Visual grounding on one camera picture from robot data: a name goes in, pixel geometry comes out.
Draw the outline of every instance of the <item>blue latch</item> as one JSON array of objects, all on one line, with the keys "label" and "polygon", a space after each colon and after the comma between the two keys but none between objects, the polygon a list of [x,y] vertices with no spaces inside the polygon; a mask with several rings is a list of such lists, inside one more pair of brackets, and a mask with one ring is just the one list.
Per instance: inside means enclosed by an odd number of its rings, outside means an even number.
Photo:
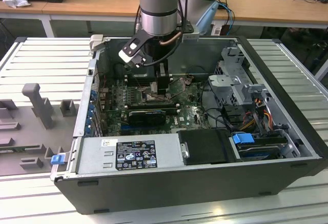
[{"label": "blue latch", "polygon": [[86,125],[91,125],[91,119],[89,118],[86,119]]},{"label": "blue latch", "polygon": [[90,118],[92,118],[93,117],[93,112],[91,110],[88,110],[87,116],[90,117]]},{"label": "blue latch", "polygon": [[255,143],[253,136],[250,133],[237,133],[232,136],[235,144]]},{"label": "blue latch", "polygon": [[51,165],[61,165],[61,164],[65,164],[64,162],[65,160],[65,155],[54,155],[51,158]]},{"label": "blue latch", "polygon": [[91,94],[90,95],[90,100],[95,100],[96,97],[97,97],[96,91],[95,90],[91,90],[90,94]]},{"label": "blue latch", "polygon": [[94,105],[89,104],[88,109],[89,109],[89,110],[94,110]]},{"label": "blue latch", "polygon": [[84,131],[85,131],[87,134],[91,134],[91,128],[89,128],[89,126],[85,127]]}]

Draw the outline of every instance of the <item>motherboard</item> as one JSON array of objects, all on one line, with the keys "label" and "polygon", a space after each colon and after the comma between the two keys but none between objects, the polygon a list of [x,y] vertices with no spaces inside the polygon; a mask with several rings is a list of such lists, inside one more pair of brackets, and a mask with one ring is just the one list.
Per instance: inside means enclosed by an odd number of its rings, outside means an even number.
[{"label": "motherboard", "polygon": [[176,133],[211,128],[201,109],[200,82],[176,77],[165,95],[137,79],[116,80],[101,91],[103,129],[106,136]]}]

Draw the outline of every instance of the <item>desk leg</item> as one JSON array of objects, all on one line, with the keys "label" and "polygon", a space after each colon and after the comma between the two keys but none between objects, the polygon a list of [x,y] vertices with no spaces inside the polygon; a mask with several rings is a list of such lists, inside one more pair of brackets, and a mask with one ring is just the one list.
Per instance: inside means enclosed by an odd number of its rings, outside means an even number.
[{"label": "desk leg", "polygon": [[56,35],[52,30],[51,24],[50,24],[50,16],[49,15],[43,15],[42,18],[40,19],[43,25],[43,28],[46,32],[46,35],[48,38],[55,38]]}]

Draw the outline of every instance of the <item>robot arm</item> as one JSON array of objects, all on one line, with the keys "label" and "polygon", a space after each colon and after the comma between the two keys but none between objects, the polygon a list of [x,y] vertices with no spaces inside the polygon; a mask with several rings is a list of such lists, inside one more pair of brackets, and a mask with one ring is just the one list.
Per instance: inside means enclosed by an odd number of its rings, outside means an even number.
[{"label": "robot arm", "polygon": [[[182,16],[178,15],[178,5]],[[167,58],[184,37],[198,32],[195,27],[206,32],[217,7],[215,0],[140,0],[142,29],[124,45],[119,56],[133,67],[153,66],[158,94],[163,94],[170,80]],[[181,24],[178,16],[184,19]],[[152,58],[151,63],[146,63],[145,54]]]}]

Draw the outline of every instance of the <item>warning label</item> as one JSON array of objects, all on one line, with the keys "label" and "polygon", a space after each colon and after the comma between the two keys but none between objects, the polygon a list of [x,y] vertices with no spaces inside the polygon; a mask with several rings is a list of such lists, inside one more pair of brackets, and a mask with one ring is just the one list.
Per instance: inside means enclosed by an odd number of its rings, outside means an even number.
[{"label": "warning label", "polygon": [[157,168],[155,141],[118,142],[116,144],[116,169]]}]

